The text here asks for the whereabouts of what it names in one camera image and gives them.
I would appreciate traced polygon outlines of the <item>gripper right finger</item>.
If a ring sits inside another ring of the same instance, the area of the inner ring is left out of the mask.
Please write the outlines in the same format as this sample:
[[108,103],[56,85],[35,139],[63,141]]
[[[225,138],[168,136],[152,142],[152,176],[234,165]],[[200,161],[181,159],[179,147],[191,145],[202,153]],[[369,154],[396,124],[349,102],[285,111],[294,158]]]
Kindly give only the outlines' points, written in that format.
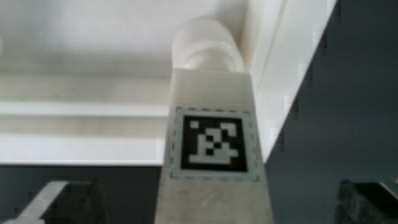
[[398,182],[342,180],[335,224],[398,224]]

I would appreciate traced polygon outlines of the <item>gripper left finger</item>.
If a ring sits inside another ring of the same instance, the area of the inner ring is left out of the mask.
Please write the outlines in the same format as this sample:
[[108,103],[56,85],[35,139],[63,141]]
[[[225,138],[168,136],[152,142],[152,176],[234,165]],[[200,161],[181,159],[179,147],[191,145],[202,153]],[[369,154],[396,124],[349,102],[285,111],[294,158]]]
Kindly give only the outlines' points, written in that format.
[[49,181],[10,224],[110,224],[97,181]]

